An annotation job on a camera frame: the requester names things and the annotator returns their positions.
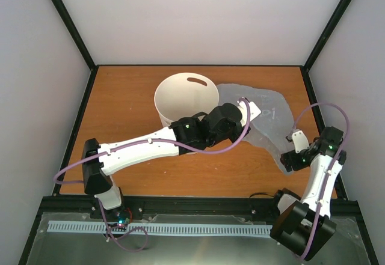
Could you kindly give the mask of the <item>white plastic trash bin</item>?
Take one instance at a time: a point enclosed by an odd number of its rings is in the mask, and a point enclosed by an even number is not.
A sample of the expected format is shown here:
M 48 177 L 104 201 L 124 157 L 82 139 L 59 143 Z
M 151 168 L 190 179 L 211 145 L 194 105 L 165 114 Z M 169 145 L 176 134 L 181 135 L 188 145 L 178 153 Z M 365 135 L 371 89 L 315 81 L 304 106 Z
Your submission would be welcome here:
M 171 75 L 158 85 L 154 94 L 155 108 L 164 127 L 182 117 L 209 113 L 218 103 L 216 85 L 197 73 Z

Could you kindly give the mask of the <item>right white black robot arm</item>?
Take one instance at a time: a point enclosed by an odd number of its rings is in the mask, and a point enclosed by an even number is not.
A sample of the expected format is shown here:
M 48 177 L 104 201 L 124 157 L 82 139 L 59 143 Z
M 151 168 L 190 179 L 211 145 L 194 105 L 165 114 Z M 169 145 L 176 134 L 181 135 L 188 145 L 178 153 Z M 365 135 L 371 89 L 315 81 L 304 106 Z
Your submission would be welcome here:
M 336 231 L 330 219 L 330 203 L 347 154 L 340 149 L 343 131 L 335 127 L 326 127 L 312 143 L 301 130 L 295 130 L 291 141 L 294 149 L 281 155 L 281 163 L 287 172 L 309 167 L 310 177 L 303 196 L 288 189 L 276 192 L 279 215 L 270 236 L 298 258 L 309 261 Z

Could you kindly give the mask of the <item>translucent blue trash bag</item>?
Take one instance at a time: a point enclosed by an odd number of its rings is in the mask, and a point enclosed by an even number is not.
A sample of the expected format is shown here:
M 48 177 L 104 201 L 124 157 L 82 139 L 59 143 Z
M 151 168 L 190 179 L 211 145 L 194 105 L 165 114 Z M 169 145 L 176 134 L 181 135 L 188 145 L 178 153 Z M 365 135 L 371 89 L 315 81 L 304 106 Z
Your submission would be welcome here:
M 283 153 L 294 149 L 286 137 L 292 129 L 292 111 L 282 94 L 273 90 L 253 88 L 239 84 L 219 84 L 219 104 L 235 103 L 240 97 L 254 102 L 261 114 L 251 124 L 251 130 L 243 139 L 251 145 L 266 149 L 278 169 L 289 175 L 280 158 Z

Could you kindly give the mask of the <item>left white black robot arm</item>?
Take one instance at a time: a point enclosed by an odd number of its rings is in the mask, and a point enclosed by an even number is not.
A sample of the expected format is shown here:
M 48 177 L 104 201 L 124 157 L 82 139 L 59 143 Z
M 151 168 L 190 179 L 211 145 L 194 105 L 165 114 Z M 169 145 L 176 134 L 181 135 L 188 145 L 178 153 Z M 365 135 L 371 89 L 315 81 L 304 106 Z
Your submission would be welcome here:
M 85 142 L 82 158 L 84 192 L 99 199 L 106 214 L 119 218 L 124 214 L 120 188 L 112 175 L 121 169 L 161 157 L 205 153 L 222 141 L 234 145 L 250 131 L 250 123 L 261 111 L 253 102 L 240 100 L 237 105 L 224 103 L 210 113 L 199 112 L 183 117 L 151 134 L 122 142 L 100 144 Z

